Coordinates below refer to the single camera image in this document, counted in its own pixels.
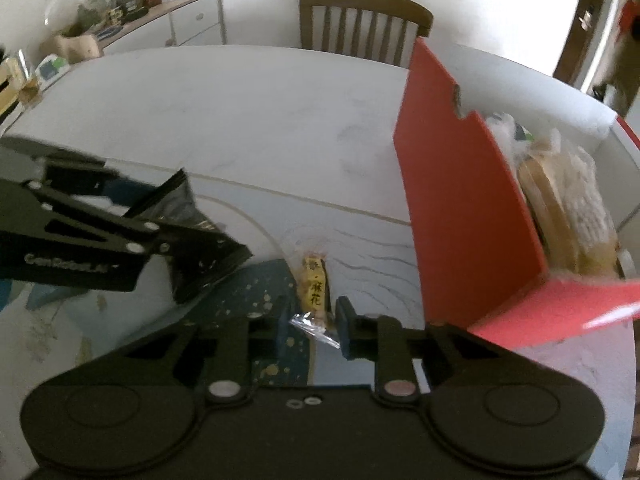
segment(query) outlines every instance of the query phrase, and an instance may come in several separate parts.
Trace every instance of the white tabletop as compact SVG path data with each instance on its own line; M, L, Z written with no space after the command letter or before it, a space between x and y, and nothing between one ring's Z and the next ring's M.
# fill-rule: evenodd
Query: white tabletop
M464 49L459 52L468 60ZM456 61L457 70L464 65ZM249 245L258 257L293 261L301 250L326 251L332 295L347 294L361 313L385 312L405 326L420 326L415 251L392 144L406 74L376 62L285 48L131 52L76 67L9 134L110 158L149 182L162 182L184 166L199 200L224 204L259 227L264 240L248 227L243 235L230 225L240 241L254 237ZM602 124L609 119L606 113L598 117ZM165 307L151 317L170 314ZM65 315L79 322L85 313L71 305ZM116 318L106 328L81 321L111 330L109 341L94 334L106 351L132 332ZM151 321L132 323L139 328ZM370 377L369 365L338 370L329 347L318 351L316 383ZM619 324L522 352L598 393L607 420L590 465L604 478L620 478L634 407L631 327Z

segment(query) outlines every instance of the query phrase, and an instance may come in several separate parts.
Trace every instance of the screw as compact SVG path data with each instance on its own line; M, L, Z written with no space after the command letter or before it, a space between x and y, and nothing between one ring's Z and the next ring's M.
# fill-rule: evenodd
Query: screw
M209 385L209 393L215 397L228 399L235 397L242 390L240 384L235 381L216 381Z
M416 391L416 386L411 381L396 379L385 384L385 391L394 397L409 397Z
M305 397L305 404L307 406L318 406L319 404L322 404L322 399L320 397L317 396L309 396L309 397Z
M130 253L142 254L143 252L145 252L145 248L135 242L129 242L127 244L127 251L129 251Z
M298 399L289 399L285 405L292 410L301 410L305 407L305 403Z

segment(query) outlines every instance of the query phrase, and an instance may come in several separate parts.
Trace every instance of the table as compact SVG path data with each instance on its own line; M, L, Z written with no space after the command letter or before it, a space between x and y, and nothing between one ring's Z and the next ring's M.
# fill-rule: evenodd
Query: table
M458 54L466 56L465 49ZM131 52L73 70L10 133L95 153L133 178L158 184L184 166L199 205L215 221L222 218L255 260L284 256L295 266L305 250L324 252L334 298L346 294L361 314L385 312L419 327L420 284L392 144L406 74L372 61L286 48ZM169 300L156 299L156 310L126 323L124 307L118 310L110 298L97 300L109 303L107 320L95 303L91 314L72 302L56 319L78 345L89 338L100 354L135 330L150 330L151 322L154 327L178 316ZM56 344L50 352L63 352ZM631 327L619 324L521 353L599 394L607 420L590 466L604 478L620 478L634 408ZM318 345L312 379L370 383L372 364L345 362Z

